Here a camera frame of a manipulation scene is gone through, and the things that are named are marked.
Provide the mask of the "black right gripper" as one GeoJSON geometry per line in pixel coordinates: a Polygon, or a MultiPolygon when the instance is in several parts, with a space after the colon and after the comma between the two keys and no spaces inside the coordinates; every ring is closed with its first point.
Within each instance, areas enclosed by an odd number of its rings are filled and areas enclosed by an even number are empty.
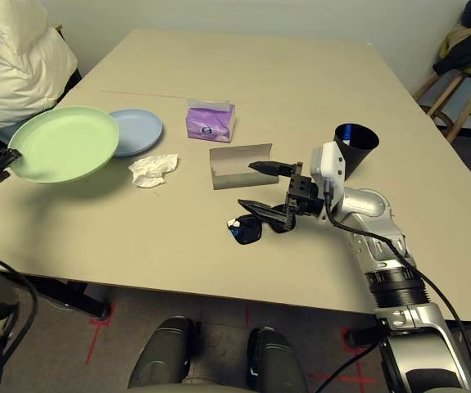
{"type": "Polygon", "coordinates": [[[255,161],[249,168],[269,176],[290,176],[284,207],[274,208],[258,201],[239,199],[238,204],[259,220],[266,222],[276,233],[285,233],[295,226],[296,216],[319,216],[324,200],[319,198],[319,187],[304,176],[303,164],[294,165],[277,161],[255,161]]]}

